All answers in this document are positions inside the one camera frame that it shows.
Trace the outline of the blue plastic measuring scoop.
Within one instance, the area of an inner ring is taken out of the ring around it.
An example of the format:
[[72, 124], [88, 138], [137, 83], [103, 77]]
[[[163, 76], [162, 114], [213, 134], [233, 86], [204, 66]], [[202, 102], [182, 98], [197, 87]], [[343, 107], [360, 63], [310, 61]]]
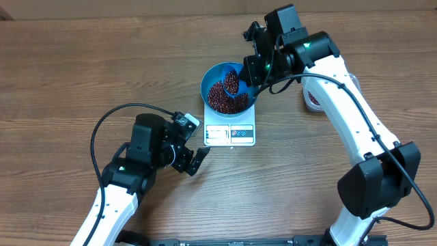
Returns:
[[222, 69], [223, 89], [225, 93], [232, 98], [249, 93], [249, 88], [246, 83], [239, 77], [239, 72], [242, 68], [242, 64], [226, 63]]

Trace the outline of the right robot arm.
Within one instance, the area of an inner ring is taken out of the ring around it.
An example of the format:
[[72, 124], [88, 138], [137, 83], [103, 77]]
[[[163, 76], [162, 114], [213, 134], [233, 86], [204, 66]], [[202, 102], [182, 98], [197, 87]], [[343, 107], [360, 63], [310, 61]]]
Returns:
[[302, 84], [338, 132], [351, 170], [337, 183], [343, 208], [322, 245], [376, 245], [374, 223], [410, 194], [421, 154], [401, 143], [371, 110], [355, 86], [339, 48], [323, 31], [309, 34], [293, 5], [275, 9], [265, 25], [252, 23], [244, 39], [254, 54], [244, 58], [240, 78], [258, 90], [275, 83]]

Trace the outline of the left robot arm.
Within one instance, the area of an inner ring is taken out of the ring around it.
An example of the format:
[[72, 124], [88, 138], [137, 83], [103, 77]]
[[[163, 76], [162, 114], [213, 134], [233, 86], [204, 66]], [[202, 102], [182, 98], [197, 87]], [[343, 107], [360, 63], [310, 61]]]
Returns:
[[189, 113], [174, 113], [171, 121], [142, 113], [136, 117], [129, 142], [123, 143], [103, 169], [103, 188], [83, 222], [73, 245], [150, 245], [151, 240], [124, 229], [153, 187], [159, 169], [172, 166], [193, 176], [210, 149], [189, 150], [185, 144], [201, 121]]

